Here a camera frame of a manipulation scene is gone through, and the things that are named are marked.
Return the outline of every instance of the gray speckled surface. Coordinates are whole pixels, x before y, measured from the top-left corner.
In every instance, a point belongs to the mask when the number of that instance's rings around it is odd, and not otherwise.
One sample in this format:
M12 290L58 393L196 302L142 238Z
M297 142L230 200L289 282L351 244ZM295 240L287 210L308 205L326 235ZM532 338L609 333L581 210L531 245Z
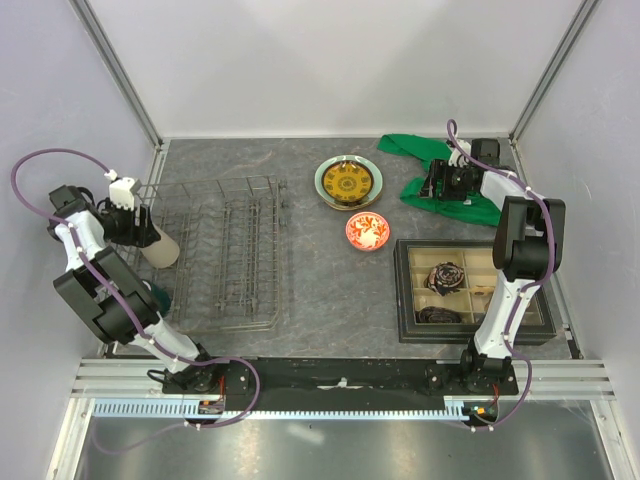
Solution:
M409 207L398 195L424 176L417 159L377 150L378 139L173 140L163 182L274 174L288 181L286 312L266 332L196 337L212 355L458 358L462 345L398 342L392 251L395 240L483 239L494 229ZM369 210L391 225L388 244L373 253L353 248L344 235L350 212L328 207L313 176L327 158L357 154L384 177L380 200ZM512 163L502 145L503 163ZM520 347L534 358L569 358L561 334L541 347Z

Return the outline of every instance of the cable tie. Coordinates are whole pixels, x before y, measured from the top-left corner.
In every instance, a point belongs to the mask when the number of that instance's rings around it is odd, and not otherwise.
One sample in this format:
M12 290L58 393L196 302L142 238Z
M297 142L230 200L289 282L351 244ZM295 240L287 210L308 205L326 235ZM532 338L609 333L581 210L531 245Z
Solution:
M105 173L104 176L113 182L116 180L116 178L118 178L118 173L112 168L107 173Z

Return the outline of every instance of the decorative plate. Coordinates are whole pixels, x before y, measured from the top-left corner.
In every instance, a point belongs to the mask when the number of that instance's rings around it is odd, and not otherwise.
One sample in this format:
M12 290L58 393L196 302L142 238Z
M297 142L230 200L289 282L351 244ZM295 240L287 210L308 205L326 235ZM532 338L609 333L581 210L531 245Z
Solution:
M339 155L318 167L315 187L322 199L336 210L355 210L371 205L382 193L378 167L357 155Z
M389 240L391 227L382 215L361 212L349 219L345 232L351 245L358 250L371 252Z

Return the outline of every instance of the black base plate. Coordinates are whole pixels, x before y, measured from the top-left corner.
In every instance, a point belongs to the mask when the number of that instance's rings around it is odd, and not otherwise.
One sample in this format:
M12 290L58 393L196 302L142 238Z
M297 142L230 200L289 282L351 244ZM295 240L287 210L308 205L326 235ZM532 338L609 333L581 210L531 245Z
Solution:
M441 410L443 397L493 396L492 383L461 380L457 364L397 359L247 359L260 376L256 411L402 411ZM515 395L513 370L499 384L502 395ZM243 410L255 393L255 379L241 364L227 366L227 410ZM339 383L347 387L336 387Z

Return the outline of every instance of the green towel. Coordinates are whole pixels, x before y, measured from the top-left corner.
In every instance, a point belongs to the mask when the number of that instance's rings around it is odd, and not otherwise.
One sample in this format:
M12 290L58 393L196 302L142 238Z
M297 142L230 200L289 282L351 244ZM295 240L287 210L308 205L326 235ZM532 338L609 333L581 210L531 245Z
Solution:
M378 149L394 155L416 157L422 163L422 168L429 171L431 161L435 158L447 160L451 155L451 149L446 143L432 138L423 138L416 135L405 135L394 133L384 135L380 139ZM424 178L414 178L411 180L402 193L400 200L407 205L439 213L445 217L455 218L466 223L477 225L498 226L500 221L500 210L491 200L484 198L477 193L470 193L467 198L471 205L465 205L461 201L442 201L435 198L420 198L418 193L424 184Z

